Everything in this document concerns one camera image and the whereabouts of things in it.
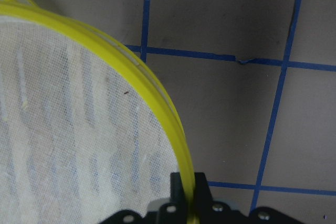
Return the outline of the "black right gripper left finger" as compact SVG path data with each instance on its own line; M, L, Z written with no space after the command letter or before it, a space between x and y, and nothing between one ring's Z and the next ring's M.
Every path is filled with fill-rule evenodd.
M176 208L187 208L182 179L178 172L170 174L170 204Z

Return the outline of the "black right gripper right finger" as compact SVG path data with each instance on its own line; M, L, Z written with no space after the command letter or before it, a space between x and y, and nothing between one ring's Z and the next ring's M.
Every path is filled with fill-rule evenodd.
M213 198L204 173L196 172L194 204L196 208L210 208Z

